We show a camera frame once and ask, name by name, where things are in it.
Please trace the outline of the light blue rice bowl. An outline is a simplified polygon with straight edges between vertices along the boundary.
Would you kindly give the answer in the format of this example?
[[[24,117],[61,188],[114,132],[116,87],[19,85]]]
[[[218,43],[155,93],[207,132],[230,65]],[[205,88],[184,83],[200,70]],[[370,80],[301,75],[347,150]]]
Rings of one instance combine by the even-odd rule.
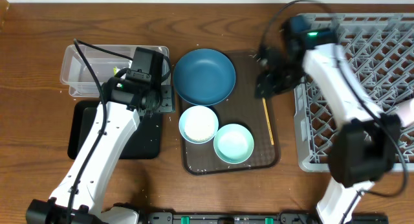
[[[193,106],[183,112],[179,119],[181,136],[193,144],[212,140],[219,129],[217,115],[205,106]]]

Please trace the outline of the dark blue plate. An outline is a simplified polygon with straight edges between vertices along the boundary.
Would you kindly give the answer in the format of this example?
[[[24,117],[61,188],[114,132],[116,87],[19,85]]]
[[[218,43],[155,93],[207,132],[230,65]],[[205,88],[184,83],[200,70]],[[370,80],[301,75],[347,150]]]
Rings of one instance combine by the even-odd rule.
[[[188,103],[213,106],[226,99],[236,83],[235,67],[227,55],[213,49],[185,54],[175,65],[173,85]]]

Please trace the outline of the mint green bowl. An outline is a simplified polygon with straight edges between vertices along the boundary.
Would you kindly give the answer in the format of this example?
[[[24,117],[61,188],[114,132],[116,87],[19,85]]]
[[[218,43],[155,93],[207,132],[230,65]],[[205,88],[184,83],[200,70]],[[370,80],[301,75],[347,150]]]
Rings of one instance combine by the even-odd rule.
[[[254,138],[246,127],[227,124],[215,135],[213,148],[220,160],[229,164],[240,164],[253,154]]]

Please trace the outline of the pink cup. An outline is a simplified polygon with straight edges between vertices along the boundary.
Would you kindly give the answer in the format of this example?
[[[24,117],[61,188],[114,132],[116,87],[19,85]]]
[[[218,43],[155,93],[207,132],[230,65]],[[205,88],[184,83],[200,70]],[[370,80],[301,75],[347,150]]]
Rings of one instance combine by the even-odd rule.
[[[401,126],[406,128],[413,125],[414,122],[414,99],[404,101],[396,105],[395,113],[401,121]]]

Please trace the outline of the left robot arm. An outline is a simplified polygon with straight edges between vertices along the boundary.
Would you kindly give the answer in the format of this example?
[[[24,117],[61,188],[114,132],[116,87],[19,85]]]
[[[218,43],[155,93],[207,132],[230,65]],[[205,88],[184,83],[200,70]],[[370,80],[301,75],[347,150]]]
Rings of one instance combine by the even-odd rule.
[[[35,199],[26,211],[27,223],[145,223],[139,210],[128,204],[103,211],[107,185],[120,155],[141,121],[156,113],[175,110],[174,93],[164,84],[170,73],[169,57],[137,47],[131,66],[101,84],[90,63],[100,103],[81,150],[47,201]]]

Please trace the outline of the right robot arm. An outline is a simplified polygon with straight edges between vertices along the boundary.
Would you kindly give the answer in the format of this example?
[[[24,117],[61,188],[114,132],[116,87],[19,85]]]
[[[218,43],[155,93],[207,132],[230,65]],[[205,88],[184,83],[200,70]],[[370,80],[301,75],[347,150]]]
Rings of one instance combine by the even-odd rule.
[[[331,174],[316,211],[321,223],[347,223],[365,194],[394,167],[401,119],[387,115],[354,77],[332,27],[312,29],[303,16],[281,26],[285,50],[261,37],[255,96],[270,98],[292,90],[304,76],[319,87],[339,131],[328,155]]]

